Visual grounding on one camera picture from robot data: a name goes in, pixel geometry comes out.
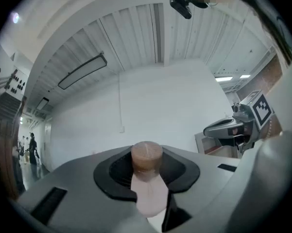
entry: person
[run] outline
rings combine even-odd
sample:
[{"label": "person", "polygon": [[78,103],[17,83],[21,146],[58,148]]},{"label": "person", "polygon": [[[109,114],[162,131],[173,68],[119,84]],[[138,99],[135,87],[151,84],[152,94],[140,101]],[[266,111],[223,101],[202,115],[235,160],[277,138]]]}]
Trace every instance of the person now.
[{"label": "person", "polygon": [[23,156],[24,155],[24,148],[25,148],[25,143],[26,143],[26,141],[25,141],[25,136],[23,136],[23,139],[22,139],[22,141],[21,141],[21,143],[20,143],[20,156]]},{"label": "person", "polygon": [[26,142],[25,142],[25,150],[29,149],[29,138],[26,137]]},{"label": "person", "polygon": [[34,140],[34,133],[30,133],[30,143],[29,143],[29,162],[30,164],[37,165],[37,161],[35,160],[34,151],[37,151],[37,143]]}]

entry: wall-mounted light fixture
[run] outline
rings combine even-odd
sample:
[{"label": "wall-mounted light fixture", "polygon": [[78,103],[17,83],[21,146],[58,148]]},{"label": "wall-mounted light fixture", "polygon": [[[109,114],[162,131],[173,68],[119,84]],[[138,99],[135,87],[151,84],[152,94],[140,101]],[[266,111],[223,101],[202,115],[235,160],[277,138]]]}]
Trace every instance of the wall-mounted light fixture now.
[{"label": "wall-mounted light fixture", "polygon": [[229,77],[217,77],[216,78],[216,81],[217,82],[222,82],[222,81],[229,81],[229,80],[232,80],[232,76],[229,76]]},{"label": "wall-mounted light fixture", "polygon": [[43,98],[37,106],[37,110],[42,110],[42,108],[49,102],[47,98]]},{"label": "wall-mounted light fixture", "polygon": [[250,75],[242,75],[242,76],[240,76],[240,79],[247,79],[249,77],[250,77]]},{"label": "wall-mounted light fixture", "polygon": [[71,73],[69,73],[66,77],[64,77],[59,83],[58,86],[63,90],[66,90],[69,86],[76,83],[78,80],[83,77],[95,72],[107,65],[107,61],[104,58],[103,54],[99,54],[93,59],[85,62],[84,64],[77,67]]}]

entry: black slot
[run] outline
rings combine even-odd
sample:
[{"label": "black slot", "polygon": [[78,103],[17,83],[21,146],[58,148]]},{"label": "black slot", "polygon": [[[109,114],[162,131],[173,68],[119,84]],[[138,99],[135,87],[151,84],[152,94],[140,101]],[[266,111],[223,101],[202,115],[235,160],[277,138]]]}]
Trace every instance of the black slot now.
[{"label": "black slot", "polygon": [[189,219],[191,219],[191,215],[189,215],[185,210],[178,208],[174,195],[169,192],[166,213],[161,228],[162,232],[172,230]]},{"label": "black slot", "polygon": [[218,168],[221,168],[223,170],[227,170],[227,171],[230,171],[230,172],[235,172],[235,170],[237,170],[236,166],[230,166],[230,165],[227,165],[227,164],[220,164],[218,166]]},{"label": "black slot", "polygon": [[37,205],[31,215],[46,225],[66,193],[66,190],[54,187]]}]

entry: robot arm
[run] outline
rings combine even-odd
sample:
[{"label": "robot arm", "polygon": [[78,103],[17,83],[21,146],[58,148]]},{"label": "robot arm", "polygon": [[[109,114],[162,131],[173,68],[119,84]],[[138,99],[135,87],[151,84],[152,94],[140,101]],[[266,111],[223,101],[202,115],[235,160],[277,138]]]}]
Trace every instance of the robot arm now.
[{"label": "robot arm", "polygon": [[262,91],[253,91],[233,110],[233,116],[210,124],[203,133],[206,137],[218,139],[223,146],[236,147],[243,154],[261,138],[261,129],[273,112]]}]

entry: white wall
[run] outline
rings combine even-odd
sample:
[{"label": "white wall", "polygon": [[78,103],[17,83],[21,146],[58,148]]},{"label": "white wall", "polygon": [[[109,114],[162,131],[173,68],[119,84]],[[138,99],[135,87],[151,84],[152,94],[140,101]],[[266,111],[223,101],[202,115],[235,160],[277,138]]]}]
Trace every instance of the white wall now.
[{"label": "white wall", "polygon": [[229,92],[229,93],[226,93],[226,96],[229,100],[229,103],[230,105],[232,106],[234,103],[239,103],[240,102],[240,99],[237,95],[236,92]]},{"label": "white wall", "polygon": [[53,112],[54,168],[74,158],[150,140],[197,151],[194,134],[231,115],[223,90],[207,67],[186,60],[169,67],[145,67],[75,94]]},{"label": "white wall", "polygon": [[29,129],[27,126],[24,126],[22,124],[19,125],[19,130],[18,130],[18,138],[21,141],[23,139],[23,136],[28,137],[30,140],[30,132],[32,132],[31,129]]}]

